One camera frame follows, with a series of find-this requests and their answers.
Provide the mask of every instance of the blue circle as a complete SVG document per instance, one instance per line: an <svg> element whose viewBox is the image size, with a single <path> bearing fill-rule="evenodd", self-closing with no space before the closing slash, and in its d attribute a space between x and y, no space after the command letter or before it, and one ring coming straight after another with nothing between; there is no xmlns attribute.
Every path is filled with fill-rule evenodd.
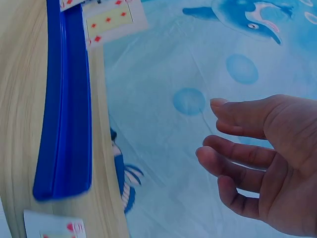
<svg viewBox="0 0 317 238"><path fill-rule="evenodd" d="M227 71L230 76L242 84L253 84L259 78L258 69L248 57L234 54L226 60Z"/></svg>
<svg viewBox="0 0 317 238"><path fill-rule="evenodd" d="M198 115L205 108L205 98L201 91L195 88L183 88L173 97L174 107L189 116Z"/></svg>

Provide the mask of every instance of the wooden table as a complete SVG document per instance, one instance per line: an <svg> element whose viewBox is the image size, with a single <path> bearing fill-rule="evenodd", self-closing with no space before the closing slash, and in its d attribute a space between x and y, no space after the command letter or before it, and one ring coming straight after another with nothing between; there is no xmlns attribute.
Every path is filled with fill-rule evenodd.
<svg viewBox="0 0 317 238"><path fill-rule="evenodd" d="M90 52L93 185L60 202L32 196L46 92L45 0L0 0L0 196L13 238L24 238L23 210L83 218L88 238L127 238L114 169L103 51Z"/></svg>

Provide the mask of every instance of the cartoon dolphin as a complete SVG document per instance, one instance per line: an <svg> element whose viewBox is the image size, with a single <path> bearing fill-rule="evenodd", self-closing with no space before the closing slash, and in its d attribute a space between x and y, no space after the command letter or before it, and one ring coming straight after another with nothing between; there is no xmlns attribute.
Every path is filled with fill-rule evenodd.
<svg viewBox="0 0 317 238"><path fill-rule="evenodd" d="M203 20L220 21L246 35L273 38L280 45L278 27L261 16L261 11L266 7L278 8L287 16L292 16L290 6L254 0L214 0L211 7L184 8L183 13Z"/></svg>
<svg viewBox="0 0 317 238"><path fill-rule="evenodd" d="M119 184L124 213L131 210L135 200L135 189L133 185L141 185L140 177L143 177L143 172L134 165L126 165L123 162L121 150L115 143L117 133L110 128L112 149L114 155L115 171Z"/></svg>

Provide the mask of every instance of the card holder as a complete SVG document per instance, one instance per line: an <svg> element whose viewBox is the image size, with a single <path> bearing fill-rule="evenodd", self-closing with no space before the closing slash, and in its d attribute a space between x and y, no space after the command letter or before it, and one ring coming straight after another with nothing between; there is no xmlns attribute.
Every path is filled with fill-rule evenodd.
<svg viewBox="0 0 317 238"><path fill-rule="evenodd" d="M47 0L48 72L33 195L62 199L92 182L92 115L88 54L81 5L60 12Z"/></svg>

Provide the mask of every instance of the red diamond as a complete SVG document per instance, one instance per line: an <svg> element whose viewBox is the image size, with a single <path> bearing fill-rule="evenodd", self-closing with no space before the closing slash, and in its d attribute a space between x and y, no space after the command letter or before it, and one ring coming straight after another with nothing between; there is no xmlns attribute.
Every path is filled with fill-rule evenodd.
<svg viewBox="0 0 317 238"><path fill-rule="evenodd" d="M73 224L72 224L72 223L68 223L68 224L67 224L67 229L68 229L69 231L71 231L71 232L74 232L74 226L73 226Z"/></svg>
<svg viewBox="0 0 317 238"><path fill-rule="evenodd" d="M101 37L100 36L96 36L95 41L99 42L99 40L101 40Z"/></svg>

